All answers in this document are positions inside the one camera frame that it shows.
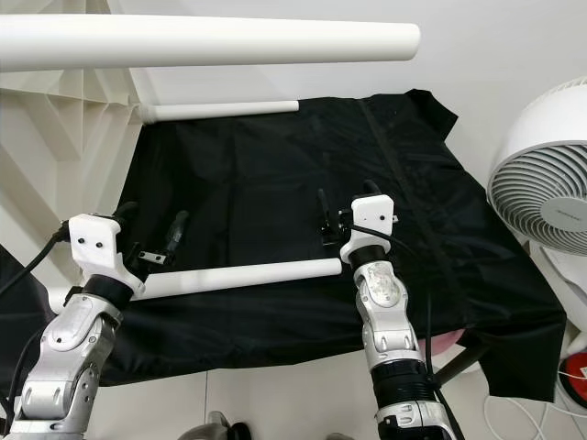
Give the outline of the white plastic table leg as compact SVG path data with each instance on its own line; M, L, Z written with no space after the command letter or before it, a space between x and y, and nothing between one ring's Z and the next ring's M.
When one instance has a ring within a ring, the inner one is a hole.
M142 104L138 116L143 123L159 123L183 120L210 120L210 118L246 115L265 115L297 112L299 102L221 102L221 104Z
M158 299L205 291L219 291L247 286L311 280L311 278L340 275L338 258L299 261L280 261L216 269L185 269L184 271L155 273L147 278L142 293L135 293L133 301Z
M408 61L415 24L150 14L4 14L0 71Z

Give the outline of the white plastic table top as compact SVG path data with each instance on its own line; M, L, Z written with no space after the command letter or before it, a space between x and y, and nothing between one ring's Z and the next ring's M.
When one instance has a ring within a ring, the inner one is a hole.
M59 223L115 209L144 125L130 68L0 76L1 243L22 264Z

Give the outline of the black fabric table cover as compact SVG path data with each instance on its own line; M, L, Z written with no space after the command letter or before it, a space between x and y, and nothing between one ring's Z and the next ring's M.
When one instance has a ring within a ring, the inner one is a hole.
M395 273L418 334L464 328L486 345L495 397L552 400L566 315L485 189L446 147L457 117L428 91L310 99L293 113L154 123L139 134L120 196L138 202L127 234L162 248L189 211L173 268L333 259L317 189L348 208L363 181L394 201ZM211 369L277 368L360 351L348 272L135 301L102 385Z

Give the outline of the pink soft item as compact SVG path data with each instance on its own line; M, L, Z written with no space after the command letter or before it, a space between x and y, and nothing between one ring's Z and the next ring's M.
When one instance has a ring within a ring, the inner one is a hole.
M458 328L458 330L449 331L446 332L446 334L433 335L429 338L419 339L418 345L420 351L427 353L430 357L439 356L441 353L454 347L464 334L464 328Z

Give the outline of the white round standing fan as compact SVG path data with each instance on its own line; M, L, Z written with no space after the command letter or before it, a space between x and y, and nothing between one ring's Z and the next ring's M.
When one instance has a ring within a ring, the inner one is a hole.
M488 202L540 246L587 256L587 75L528 104L496 152Z

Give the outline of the grey metal table leg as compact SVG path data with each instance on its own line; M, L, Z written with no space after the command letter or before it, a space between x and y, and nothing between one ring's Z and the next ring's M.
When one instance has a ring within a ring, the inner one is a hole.
M474 345L464 347L453 345L440 355L429 358L435 368L437 384L448 384L449 381L461 376L461 374L478 372L482 369L481 360L488 352L486 345Z

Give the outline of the grey robot left foot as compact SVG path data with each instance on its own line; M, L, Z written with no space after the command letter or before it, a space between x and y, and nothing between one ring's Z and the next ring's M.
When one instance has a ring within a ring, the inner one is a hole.
M223 413L212 411L205 423L188 429L177 440L252 440L252 435L246 423L229 423Z

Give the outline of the white rounded appliance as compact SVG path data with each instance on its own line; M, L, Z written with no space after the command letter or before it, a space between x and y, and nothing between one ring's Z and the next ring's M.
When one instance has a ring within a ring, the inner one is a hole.
M587 349L587 256L542 247L536 240L528 240L526 247L576 331L569 343L563 345L563 352L574 355L584 351Z

